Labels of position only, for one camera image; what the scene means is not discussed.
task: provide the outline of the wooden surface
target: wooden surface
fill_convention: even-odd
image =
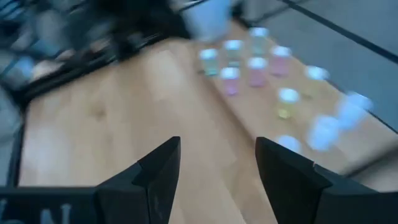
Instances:
[[[276,223],[252,141],[192,55],[161,42],[32,101],[20,185],[96,185],[181,136],[170,223]]]
[[[301,93],[313,88],[313,83],[305,78],[305,66],[299,60],[293,58],[287,78],[276,78],[267,71],[267,85],[263,88],[252,88],[248,84],[249,72],[246,66],[247,58],[250,57],[248,32],[236,24],[232,24],[231,29],[232,32],[226,39],[246,40],[246,48],[244,49],[241,63],[239,94],[232,97],[226,96],[221,78],[213,77],[209,79],[252,139],[264,136],[276,140],[280,135],[291,135],[301,141],[302,154],[305,157],[339,173],[345,173],[356,165],[383,153],[389,148],[387,146],[398,140],[396,133],[368,114],[357,128],[352,131],[342,132],[338,142],[328,152],[311,150],[305,143],[305,139],[314,117],[320,114],[334,116],[335,105],[343,94],[327,82],[323,82],[319,84],[320,91],[316,92],[312,97],[302,96],[300,103],[294,107],[295,115],[292,119],[278,118],[276,104],[278,102],[277,92],[279,88],[293,88]],[[275,43],[267,40],[266,45],[271,48],[275,46]],[[214,45],[217,49],[221,49],[221,46],[222,41]],[[195,47],[198,52],[211,46],[197,44]],[[221,50],[221,68],[227,64],[224,56],[225,53]]]

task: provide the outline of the white cup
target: white cup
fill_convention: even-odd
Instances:
[[[316,151],[327,151],[337,140],[339,133],[339,122],[336,118],[320,115],[315,118],[308,132],[307,143]]]
[[[288,135],[279,136],[277,139],[277,143],[287,149],[290,149],[293,152],[296,153],[301,152],[301,144],[299,140],[293,138],[292,136]]]
[[[347,93],[337,105],[337,118],[342,129],[352,129],[366,116],[373,104],[369,98],[355,92]]]

